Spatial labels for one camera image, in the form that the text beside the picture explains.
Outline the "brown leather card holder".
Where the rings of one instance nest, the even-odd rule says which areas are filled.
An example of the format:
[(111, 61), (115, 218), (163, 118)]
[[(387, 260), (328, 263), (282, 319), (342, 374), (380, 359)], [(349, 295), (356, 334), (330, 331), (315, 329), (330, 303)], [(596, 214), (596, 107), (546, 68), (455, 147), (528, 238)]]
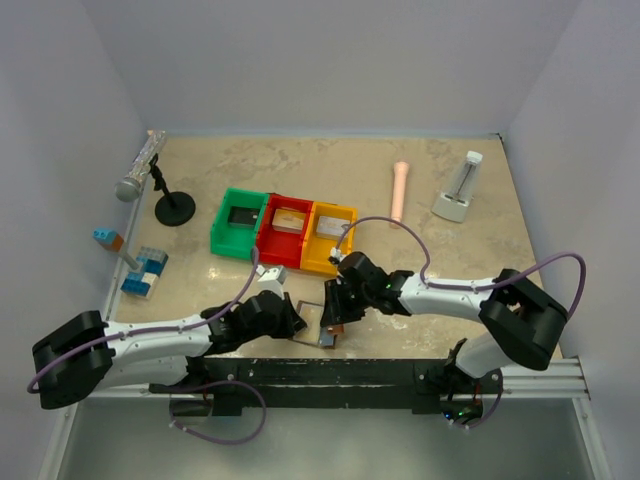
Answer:
[(322, 305), (299, 301), (296, 313), (304, 320), (306, 327), (297, 332), (292, 341), (320, 349), (334, 349), (338, 336), (344, 333), (344, 326), (322, 327), (320, 323), (323, 312)]

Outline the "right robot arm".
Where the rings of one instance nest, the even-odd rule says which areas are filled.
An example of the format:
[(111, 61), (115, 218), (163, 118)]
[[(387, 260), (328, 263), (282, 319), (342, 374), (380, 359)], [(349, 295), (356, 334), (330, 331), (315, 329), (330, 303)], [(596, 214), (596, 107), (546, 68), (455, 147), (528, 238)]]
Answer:
[(569, 320), (559, 302), (513, 269), (494, 278), (433, 283), (409, 270), (387, 273), (354, 252), (337, 265), (337, 277), (325, 282), (321, 326), (357, 322), (368, 309), (482, 324), (486, 334), (462, 341), (451, 354), (453, 367), (474, 379), (511, 364), (546, 370)]

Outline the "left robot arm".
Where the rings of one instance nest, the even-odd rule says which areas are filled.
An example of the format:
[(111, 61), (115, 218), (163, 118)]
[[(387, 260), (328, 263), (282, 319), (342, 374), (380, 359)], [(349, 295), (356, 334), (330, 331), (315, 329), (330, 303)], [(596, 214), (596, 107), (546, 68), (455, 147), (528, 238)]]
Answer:
[(105, 322), (86, 311), (33, 346), (36, 374), (27, 390), (53, 410), (112, 387), (191, 385), (206, 375), (204, 357), (263, 336), (290, 339), (305, 326), (290, 297), (271, 291), (145, 325)]

